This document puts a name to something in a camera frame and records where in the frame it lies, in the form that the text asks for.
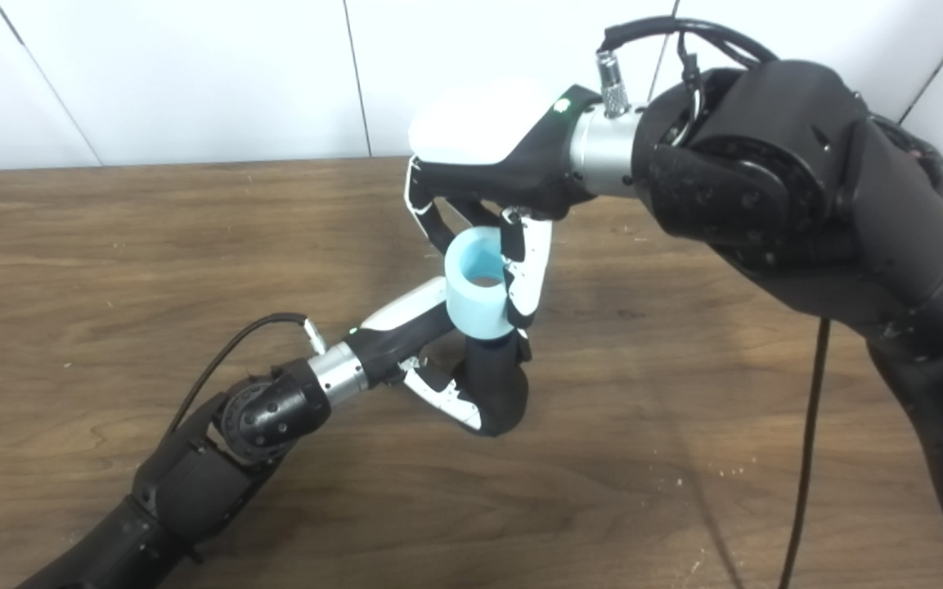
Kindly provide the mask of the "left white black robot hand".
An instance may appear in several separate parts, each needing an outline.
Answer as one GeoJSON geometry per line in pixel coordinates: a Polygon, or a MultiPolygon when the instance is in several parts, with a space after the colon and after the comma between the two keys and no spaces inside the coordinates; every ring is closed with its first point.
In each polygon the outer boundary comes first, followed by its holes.
{"type": "Polygon", "coordinates": [[[461,360],[445,371],[422,357],[423,347],[455,331],[447,283],[428,280],[394,299],[344,336],[366,384],[403,384],[468,432],[497,437],[515,429],[528,406],[522,365],[532,350],[523,330],[498,339],[464,339],[461,360]]]}

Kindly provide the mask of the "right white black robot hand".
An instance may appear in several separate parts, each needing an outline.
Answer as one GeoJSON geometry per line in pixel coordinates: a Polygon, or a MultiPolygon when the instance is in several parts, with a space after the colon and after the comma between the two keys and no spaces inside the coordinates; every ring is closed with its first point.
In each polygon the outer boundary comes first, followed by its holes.
{"type": "Polygon", "coordinates": [[[574,83],[564,90],[526,79],[444,94],[412,120],[404,201],[431,245],[455,232],[435,205],[444,199],[473,225],[500,231],[505,318],[533,324],[552,224],[590,200],[573,174],[571,142],[581,115],[601,103],[574,83]]]}

